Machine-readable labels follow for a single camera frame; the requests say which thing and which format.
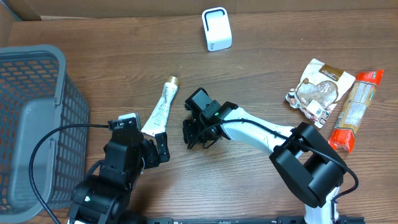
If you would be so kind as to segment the beige dried fruit pouch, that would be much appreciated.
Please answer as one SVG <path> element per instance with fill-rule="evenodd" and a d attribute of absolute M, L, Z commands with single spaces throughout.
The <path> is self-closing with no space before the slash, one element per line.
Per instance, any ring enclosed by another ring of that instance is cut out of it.
<path fill-rule="evenodd" d="M 322 128 L 355 79 L 346 71 L 314 58 L 303 71 L 299 84 L 289 90 L 285 99 L 316 127 Z"/>

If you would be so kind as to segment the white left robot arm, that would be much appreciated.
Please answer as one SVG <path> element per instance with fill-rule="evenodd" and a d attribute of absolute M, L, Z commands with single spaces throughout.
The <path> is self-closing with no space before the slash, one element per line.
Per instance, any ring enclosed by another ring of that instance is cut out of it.
<path fill-rule="evenodd" d="M 147 223 L 127 211 L 131 193 L 143 170 L 170 160 L 167 133 L 145 139 L 136 118 L 108 122 L 112 131 L 104 147 L 105 158 L 91 166 L 73 189 L 69 223 Z"/>

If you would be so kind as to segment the white Pantene tube gold cap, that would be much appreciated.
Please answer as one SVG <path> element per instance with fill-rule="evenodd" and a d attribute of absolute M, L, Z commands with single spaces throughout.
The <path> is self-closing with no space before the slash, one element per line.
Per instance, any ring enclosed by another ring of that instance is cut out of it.
<path fill-rule="evenodd" d="M 171 76 L 164 83 L 161 97 L 156 104 L 152 114 L 145 123 L 141 131 L 150 136 L 164 133 L 167 128 L 167 121 L 169 118 L 170 107 L 178 91 L 178 78 Z"/>

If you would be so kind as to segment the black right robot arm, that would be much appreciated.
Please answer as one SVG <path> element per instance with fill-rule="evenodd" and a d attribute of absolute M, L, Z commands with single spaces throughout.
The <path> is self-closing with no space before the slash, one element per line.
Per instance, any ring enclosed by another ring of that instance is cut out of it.
<path fill-rule="evenodd" d="M 346 164 L 310 124 L 296 128 L 257 118 L 242 107 L 212 100 L 198 88 L 185 100 L 192 117 L 183 122 L 188 148 L 209 148 L 220 138 L 241 141 L 269 156 L 288 189 L 305 205 L 305 223 L 339 223 L 336 197 Z"/>

